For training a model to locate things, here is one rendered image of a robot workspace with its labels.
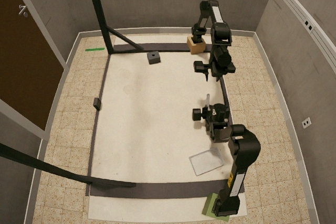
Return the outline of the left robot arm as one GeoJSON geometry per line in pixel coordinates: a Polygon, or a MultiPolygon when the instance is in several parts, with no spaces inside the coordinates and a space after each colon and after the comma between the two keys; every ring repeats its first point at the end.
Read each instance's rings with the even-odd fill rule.
{"type": "Polygon", "coordinates": [[[229,67],[227,65],[229,65],[232,61],[232,58],[228,53],[229,51],[226,48],[228,46],[232,46],[232,33],[228,24],[223,21],[218,1],[201,1],[199,8],[201,9],[201,15],[198,23],[194,24],[191,29],[193,35],[191,39],[194,44],[203,42],[201,40],[202,35],[205,35],[207,31],[205,25],[209,16],[211,16],[211,54],[215,56],[217,61],[212,59],[208,67],[211,69],[212,77],[221,78],[223,75],[228,73],[229,67]]]}

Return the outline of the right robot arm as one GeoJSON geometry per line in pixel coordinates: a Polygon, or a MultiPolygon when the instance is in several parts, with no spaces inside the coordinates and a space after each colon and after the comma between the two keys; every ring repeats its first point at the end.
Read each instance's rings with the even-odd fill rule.
{"type": "Polygon", "coordinates": [[[206,130],[210,132],[210,138],[213,143],[228,142],[230,154],[234,160],[226,189],[219,191],[218,198],[215,199],[213,205],[212,213],[217,217],[238,214],[240,206],[238,194],[248,167],[256,161],[261,150],[260,142],[255,134],[247,130],[244,125],[229,125],[229,122],[225,122],[226,109],[226,105],[216,103],[213,105],[212,119],[209,122],[209,126],[208,121],[205,119],[206,130]],[[233,137],[238,136],[243,138],[233,140],[233,137]]]}

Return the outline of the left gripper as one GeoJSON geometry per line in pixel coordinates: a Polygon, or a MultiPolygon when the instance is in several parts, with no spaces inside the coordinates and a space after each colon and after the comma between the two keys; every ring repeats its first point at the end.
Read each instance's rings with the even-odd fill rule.
{"type": "MultiPolygon", "coordinates": [[[[212,55],[211,53],[210,53],[209,59],[210,59],[210,60],[208,60],[209,63],[212,59],[215,59],[215,61],[217,61],[215,56],[212,55]]],[[[209,74],[209,72],[208,72],[209,67],[208,66],[209,66],[209,64],[203,64],[203,61],[194,61],[193,62],[194,71],[205,74],[206,82],[208,81],[208,74],[209,74]]],[[[229,67],[228,73],[235,73],[236,68],[235,68],[233,62],[231,62],[227,66],[229,67]]],[[[219,79],[220,79],[220,77],[216,77],[216,82],[219,79]]]]}

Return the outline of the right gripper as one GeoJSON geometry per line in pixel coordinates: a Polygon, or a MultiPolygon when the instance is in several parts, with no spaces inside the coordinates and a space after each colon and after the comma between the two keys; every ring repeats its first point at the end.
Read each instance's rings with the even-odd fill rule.
{"type": "MultiPolygon", "coordinates": [[[[212,119],[212,112],[213,112],[213,105],[209,104],[209,109],[208,110],[208,106],[205,105],[204,108],[202,108],[202,113],[201,113],[201,109],[197,108],[197,109],[193,109],[192,110],[192,120],[193,121],[200,121],[201,117],[203,119],[208,120],[208,123],[210,122],[210,120],[212,119]]],[[[225,119],[229,118],[229,114],[230,114],[230,108],[227,106],[227,110],[226,110],[226,115],[225,115],[225,119]]]]}

